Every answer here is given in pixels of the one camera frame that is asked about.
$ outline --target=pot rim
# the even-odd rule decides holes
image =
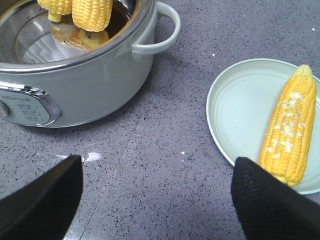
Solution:
[[[126,25],[103,46],[96,50],[63,59],[59,61],[46,62],[46,63],[9,63],[0,61],[0,73],[6,74],[31,74],[43,73],[54,70],[74,67],[76,65],[88,62],[94,58],[110,52],[117,46],[126,41],[132,34],[139,28],[145,20],[154,0],[137,0],[136,6]]]

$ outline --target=control panel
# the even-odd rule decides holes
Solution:
[[[0,119],[26,126],[46,126],[61,115],[58,104],[44,90],[0,81]]]

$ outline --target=button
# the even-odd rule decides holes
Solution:
[[[0,118],[4,118],[10,114],[10,109],[2,101],[0,101]]]

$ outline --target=white speck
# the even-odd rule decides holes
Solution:
[[[292,97],[293,99],[304,99],[304,97],[302,96],[302,94],[298,91],[293,91],[290,95],[290,97]]]
[[[273,155],[273,158],[274,158],[274,159],[279,159],[280,156],[281,156],[281,154],[280,154],[280,153],[277,153],[277,154]]]
[[[287,117],[292,117],[294,114],[293,114],[292,112],[287,112],[287,111],[286,111],[286,112],[284,113],[284,115],[287,116]]]
[[[55,155],[58,159],[66,159],[68,156],[65,155]]]
[[[88,158],[85,159],[85,162],[92,162],[92,161],[97,161],[100,160],[102,158],[102,155],[100,153],[97,152],[89,152],[88,153]]]
[[[285,143],[285,151],[287,153],[291,153],[292,152],[292,148],[293,148],[293,143],[290,142],[289,139],[286,140],[286,143]]]
[[[292,138],[294,136],[293,132],[292,132],[292,128],[288,125],[285,125],[282,131],[286,136]]]
[[[290,128],[293,128],[294,126],[296,126],[296,123],[297,123],[297,121],[292,120],[292,121],[289,123]]]
[[[276,140],[276,139],[271,139],[271,142],[272,142],[273,147],[276,147],[278,144],[278,140]]]

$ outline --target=round plate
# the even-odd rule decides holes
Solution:
[[[237,157],[258,162],[274,105],[297,66],[274,59],[238,62],[213,82],[206,101],[206,116],[213,140],[224,157],[235,165]],[[320,96],[320,80],[317,96]],[[292,187],[301,194],[320,191],[320,100],[316,99],[310,151],[302,181]]]

